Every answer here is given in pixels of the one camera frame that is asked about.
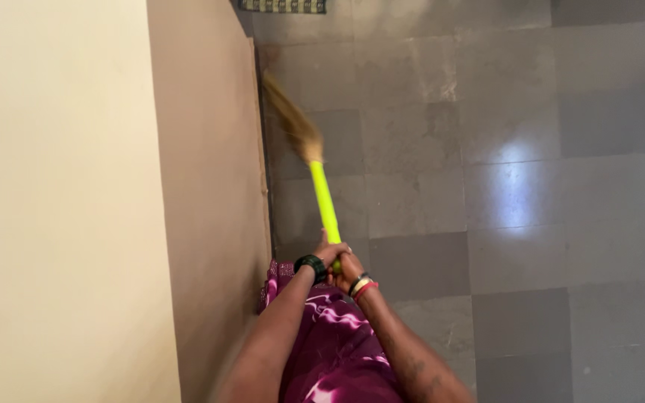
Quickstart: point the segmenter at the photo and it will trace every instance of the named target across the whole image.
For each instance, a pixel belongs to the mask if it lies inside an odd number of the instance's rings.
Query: broom bristles
[[[263,73],[263,87],[295,153],[308,165],[313,161],[322,162],[323,136],[318,128],[285,96],[268,71]]]

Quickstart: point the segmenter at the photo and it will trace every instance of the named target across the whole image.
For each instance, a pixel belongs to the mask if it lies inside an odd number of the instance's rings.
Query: black wristwatch
[[[300,270],[300,267],[305,265],[310,266],[315,270],[315,284],[325,281],[325,278],[327,277],[327,269],[325,269],[325,263],[323,263],[317,256],[314,254],[308,254],[307,256],[303,256],[296,260],[295,265],[293,266],[293,271],[297,273],[297,271]]]

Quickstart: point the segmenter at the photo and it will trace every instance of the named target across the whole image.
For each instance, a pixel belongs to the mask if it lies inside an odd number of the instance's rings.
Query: person
[[[474,401],[390,308],[348,245],[329,244],[322,232],[315,252],[296,265],[271,262],[262,312],[218,401]],[[355,303],[345,301],[348,293]]]

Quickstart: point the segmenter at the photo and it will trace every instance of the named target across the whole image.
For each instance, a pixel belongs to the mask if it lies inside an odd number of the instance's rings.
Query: red thread bracelet
[[[359,291],[357,291],[357,293],[355,294],[355,297],[353,298],[355,300],[355,303],[358,303],[358,300],[363,295],[365,290],[367,290],[370,287],[377,287],[377,286],[378,286],[378,283],[377,282],[372,282],[372,281],[370,281],[367,284],[363,285],[363,288],[361,288]]]

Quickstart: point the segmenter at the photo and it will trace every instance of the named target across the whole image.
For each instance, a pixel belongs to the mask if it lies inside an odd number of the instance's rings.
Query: beige wall
[[[0,0],[0,402],[178,402],[146,5]]]
[[[252,49],[229,0],[148,0],[178,368],[204,401],[269,262]]]

